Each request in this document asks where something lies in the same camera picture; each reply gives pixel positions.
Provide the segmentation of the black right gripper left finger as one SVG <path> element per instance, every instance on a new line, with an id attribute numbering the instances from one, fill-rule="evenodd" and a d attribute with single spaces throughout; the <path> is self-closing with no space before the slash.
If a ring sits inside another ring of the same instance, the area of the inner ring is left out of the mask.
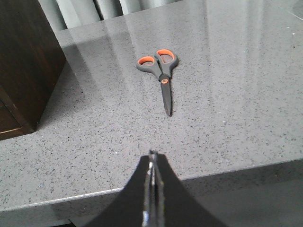
<path id="1" fill-rule="evenodd" d="M 156 153 L 142 156 L 124 189 L 87 227 L 155 227 L 154 160 Z"/>

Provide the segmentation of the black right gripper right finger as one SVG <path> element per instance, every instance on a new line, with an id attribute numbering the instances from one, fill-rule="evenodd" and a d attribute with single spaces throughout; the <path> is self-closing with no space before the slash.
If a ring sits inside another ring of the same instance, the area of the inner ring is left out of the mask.
<path id="1" fill-rule="evenodd" d="M 164 155 L 151 153 L 152 227 L 225 227 L 185 189 Z"/>

